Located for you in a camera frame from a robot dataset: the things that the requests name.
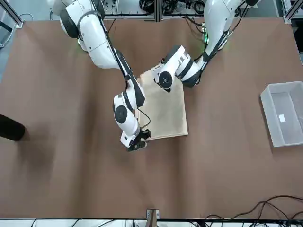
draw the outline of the folded cloth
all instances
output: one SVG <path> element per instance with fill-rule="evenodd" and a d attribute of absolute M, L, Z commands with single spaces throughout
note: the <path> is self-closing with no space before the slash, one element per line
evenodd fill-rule
<path fill-rule="evenodd" d="M 139 82 L 145 92 L 145 102 L 140 108 L 151 119 L 151 123 L 144 129 L 151 131 L 148 140 L 188 135 L 184 105 L 183 85 L 175 79 L 171 92 L 163 90 L 154 81 L 159 65 L 140 75 Z M 140 126 L 144 126 L 149 119 L 139 110 L 135 110 Z"/>

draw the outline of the black object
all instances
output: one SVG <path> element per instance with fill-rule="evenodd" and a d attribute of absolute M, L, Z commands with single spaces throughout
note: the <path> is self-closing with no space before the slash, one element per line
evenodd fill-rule
<path fill-rule="evenodd" d="M 131 152 L 133 150 L 138 150 L 140 148 L 146 147 L 146 141 L 142 141 L 141 139 L 147 140 L 149 137 L 152 137 L 151 131 L 149 131 L 148 129 L 143 131 L 141 129 L 139 135 L 134 139 L 134 141 L 131 141 L 131 145 L 127 149 L 127 151 Z"/>
<path fill-rule="evenodd" d="M 120 124 L 123 124 L 127 118 L 127 109 L 125 106 L 120 105 L 115 110 L 115 120 Z"/>
<path fill-rule="evenodd" d="M 248 4 L 249 6 L 254 6 L 257 4 L 259 0 L 246 0 L 245 3 Z"/>
<path fill-rule="evenodd" d="M 8 26 L 7 24 L 4 24 L 2 21 L 0 21 L 0 26 L 3 27 L 4 29 L 8 30 L 9 32 L 12 32 L 13 29 Z"/>
<path fill-rule="evenodd" d="M 62 10 L 62 12 L 60 13 L 60 19 L 66 30 L 67 35 L 70 38 L 77 38 L 78 34 L 79 34 L 77 25 L 71 19 L 70 15 L 68 14 L 66 9 Z"/>
<path fill-rule="evenodd" d="M 303 22 L 297 22 L 298 29 L 294 33 L 295 41 L 300 53 L 303 52 Z"/>
<path fill-rule="evenodd" d="M 141 9 L 143 9 L 145 12 L 153 13 L 154 1 L 153 0 L 139 0 L 139 6 Z"/>
<path fill-rule="evenodd" d="M 198 9 L 199 5 L 203 7 L 203 10 Z M 205 4 L 201 0 L 198 0 L 194 3 L 194 10 L 197 14 L 204 15 L 204 7 L 205 7 Z"/>
<path fill-rule="evenodd" d="M 0 137 L 18 141 L 25 133 L 24 125 L 0 114 Z"/>
<path fill-rule="evenodd" d="M 164 89 L 169 89 L 172 85 L 172 76 L 169 72 L 163 71 L 159 75 L 159 84 Z"/>

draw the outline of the metal bracket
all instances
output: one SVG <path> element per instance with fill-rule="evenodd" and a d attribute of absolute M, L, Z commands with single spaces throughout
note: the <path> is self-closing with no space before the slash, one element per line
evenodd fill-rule
<path fill-rule="evenodd" d="M 283 19 L 284 19 L 285 24 L 287 24 L 287 25 L 292 23 L 290 20 L 287 20 L 285 16 L 283 16 Z"/>
<path fill-rule="evenodd" d="M 145 227 L 157 227 L 157 219 L 160 219 L 160 211 L 155 209 L 146 210 L 146 225 Z"/>
<path fill-rule="evenodd" d="M 16 25 L 16 29 L 20 29 L 20 28 L 22 28 L 23 23 L 24 23 L 24 20 L 22 20 L 22 21 L 21 21 L 21 24 L 20 24 L 20 25 L 18 25 L 18 24 Z"/>

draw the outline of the black cylinder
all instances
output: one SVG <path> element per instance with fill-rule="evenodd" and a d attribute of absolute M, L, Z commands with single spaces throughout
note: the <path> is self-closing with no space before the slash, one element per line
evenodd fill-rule
<path fill-rule="evenodd" d="M 0 114 L 0 136 L 18 141 L 25 133 L 24 125 Z"/>

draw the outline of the black cable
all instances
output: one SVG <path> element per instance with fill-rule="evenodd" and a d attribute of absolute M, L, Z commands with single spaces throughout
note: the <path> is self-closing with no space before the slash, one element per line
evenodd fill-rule
<path fill-rule="evenodd" d="M 190 19 L 188 16 L 184 16 L 183 18 L 189 20 L 194 25 L 202 27 L 202 24 L 199 24 L 199 23 L 195 22 L 194 20 Z"/>
<path fill-rule="evenodd" d="M 37 219 L 35 219 L 32 223 L 32 225 L 30 227 L 33 227 L 34 226 L 34 223 L 37 221 Z"/>
<path fill-rule="evenodd" d="M 203 6 L 203 10 L 197 9 L 197 5 L 202 5 L 202 6 Z M 202 2 L 201 0 L 195 1 L 195 3 L 194 3 L 194 11 L 195 11 L 197 14 L 203 16 L 203 15 L 204 15 L 204 7 L 205 7 L 204 2 Z"/>
<path fill-rule="evenodd" d="M 103 224 L 101 224 L 101 225 L 99 225 L 99 226 L 96 226 L 96 227 L 101 227 L 101 226 L 104 226 L 104 225 L 106 225 L 106 224 L 108 224 L 108 223 L 110 223 L 110 222 L 112 222 L 112 221 L 116 221 L 116 219 L 110 220 L 110 221 L 105 222 L 105 223 L 103 223 Z"/>
<path fill-rule="evenodd" d="M 97 8 L 96 8 L 96 6 L 95 6 L 94 1 L 93 1 L 93 0 L 90 0 L 90 1 L 91 1 L 92 5 L 94 6 L 94 9 L 95 9 L 94 13 L 98 13 L 98 14 L 99 14 L 99 12 L 97 11 Z M 112 51 L 112 53 L 113 53 L 113 56 L 114 56 L 114 58 L 115 58 L 115 60 L 116 60 L 116 62 L 117 62 L 117 64 L 118 64 L 118 66 L 119 66 L 119 68 L 120 68 L 120 70 L 121 70 L 121 72 L 122 72 L 122 74 L 123 74 L 123 77 L 125 77 L 126 74 L 125 74 L 125 72 L 124 72 L 124 70 L 123 70 L 123 67 L 122 67 L 121 62 L 120 62 L 120 60 L 119 60 L 119 58 L 118 58 L 117 53 L 116 53 L 115 49 L 113 48 L 112 42 L 110 41 L 110 38 L 109 38 L 108 33 L 107 33 L 107 31 L 106 31 L 105 25 L 103 24 L 103 21 L 102 21 L 101 18 L 99 18 L 99 21 L 100 21 L 100 24 L 101 24 L 101 26 L 102 26 L 102 28 L 103 28 L 104 33 L 105 33 L 105 36 L 106 36 L 107 42 L 108 42 L 108 44 L 109 44 L 109 46 L 110 46 L 110 49 L 111 49 L 111 51 Z"/>
<path fill-rule="evenodd" d="M 273 208 L 277 209 L 281 214 L 283 214 L 286 217 L 287 220 L 289 219 L 288 216 L 281 209 L 279 209 L 275 205 L 271 204 L 270 202 L 267 202 L 267 204 L 272 206 Z"/>
<path fill-rule="evenodd" d="M 242 13 L 242 15 L 241 15 L 241 17 L 240 17 L 238 23 L 237 23 L 236 26 L 231 30 L 231 33 L 234 32 L 234 30 L 237 28 L 237 26 L 239 25 L 240 21 L 242 20 L 244 14 L 245 14 L 245 10 L 247 9 L 247 6 L 248 6 L 248 5 L 246 5 L 246 7 L 245 7 L 245 9 L 244 9 L 244 11 L 243 11 L 243 13 Z"/>
<path fill-rule="evenodd" d="M 297 217 L 300 214 L 303 214 L 303 211 L 295 213 L 290 219 L 293 220 L 295 217 Z"/>
<path fill-rule="evenodd" d="M 111 28 L 112 28 L 112 26 L 113 26 L 113 24 L 114 24 L 115 21 L 116 21 L 116 19 L 114 19 L 113 22 L 112 22 L 112 24 L 110 25 L 109 30 L 108 30 L 108 33 L 109 33 L 109 31 L 111 30 Z"/>
<path fill-rule="evenodd" d="M 196 23 L 195 19 L 194 19 L 193 17 L 192 17 L 191 19 L 193 20 L 194 25 L 196 26 L 196 29 L 197 29 L 200 33 L 202 33 L 202 30 L 199 29 L 199 27 L 198 27 L 198 25 L 197 25 L 198 23 Z"/>
<path fill-rule="evenodd" d="M 74 224 L 72 224 L 72 226 L 71 227 L 74 227 L 75 226 L 75 224 L 79 221 L 80 219 L 78 219 L 78 220 L 76 220 L 75 222 L 74 222 Z"/>
<path fill-rule="evenodd" d="M 144 115 L 148 118 L 148 120 L 149 120 L 149 122 L 148 122 L 147 124 L 145 124 L 144 126 L 141 127 L 142 129 L 144 129 L 146 126 L 148 126 L 148 125 L 151 123 L 151 119 L 150 119 L 149 116 L 147 116 L 146 113 L 144 113 L 144 112 L 143 112 L 142 110 L 140 110 L 139 108 L 137 108 L 137 110 L 139 110 L 142 114 L 144 114 Z"/>
<path fill-rule="evenodd" d="M 241 15 L 241 9 L 240 7 L 238 6 L 237 9 L 235 10 L 235 17 Z"/>
<path fill-rule="evenodd" d="M 269 199 L 267 199 L 267 200 L 265 200 L 265 201 L 258 202 L 250 211 L 247 211 L 247 212 L 244 212 L 244 213 L 237 214 L 237 215 L 235 215 L 234 217 L 229 218 L 229 219 L 224 219 L 224 218 L 222 218 L 222 217 L 220 217 L 220 216 L 218 216 L 218 215 L 216 215 L 216 214 L 208 215 L 205 219 L 207 220 L 207 219 L 210 218 L 210 217 L 217 217 L 217 218 L 221 219 L 221 220 L 224 221 L 224 222 L 225 222 L 225 221 L 232 221 L 232 220 L 236 219 L 236 218 L 239 217 L 239 216 L 243 216 L 243 215 L 247 215 L 247 214 L 252 213 L 260 204 L 263 204 L 263 205 L 262 205 L 260 214 L 259 214 L 259 216 L 258 216 L 258 218 L 257 218 L 257 221 L 260 220 L 260 217 L 261 217 L 262 212 L 263 212 L 263 208 L 264 208 L 264 206 L 265 206 L 266 204 L 269 204 L 269 205 L 273 206 L 274 208 L 276 208 L 278 211 L 280 211 L 283 215 L 285 215 L 285 216 L 287 217 L 287 215 L 286 215 L 285 213 L 283 213 L 279 208 L 277 208 L 277 207 L 274 206 L 273 204 L 269 203 L 269 201 L 274 200 L 274 199 L 277 199 L 277 198 L 290 198 L 290 199 L 294 199 L 294 200 L 296 200 L 296 201 L 300 201 L 300 202 L 303 203 L 303 199 L 300 198 L 300 197 L 291 196 L 291 195 L 278 195 L 278 196 L 270 197 Z M 298 212 L 297 214 L 295 214 L 295 215 L 293 216 L 293 218 L 296 217 L 296 215 L 299 215 L 299 214 L 301 214 L 301 213 L 303 213 L 303 211 L 300 211 L 300 212 Z"/>

